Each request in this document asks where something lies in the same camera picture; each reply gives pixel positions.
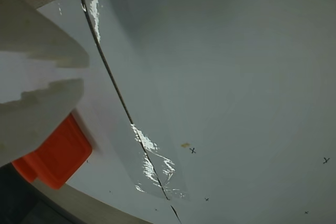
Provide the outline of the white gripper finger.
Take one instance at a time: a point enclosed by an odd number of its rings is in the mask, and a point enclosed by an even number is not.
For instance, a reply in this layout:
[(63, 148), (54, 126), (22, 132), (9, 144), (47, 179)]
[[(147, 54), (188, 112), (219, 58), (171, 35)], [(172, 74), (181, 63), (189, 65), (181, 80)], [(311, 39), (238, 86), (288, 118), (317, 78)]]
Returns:
[(89, 66), (85, 49), (23, 0), (1, 0), (1, 51), (52, 60), (60, 68)]
[(1, 104), (1, 166), (42, 145), (70, 114), (84, 91), (82, 79), (51, 82)]

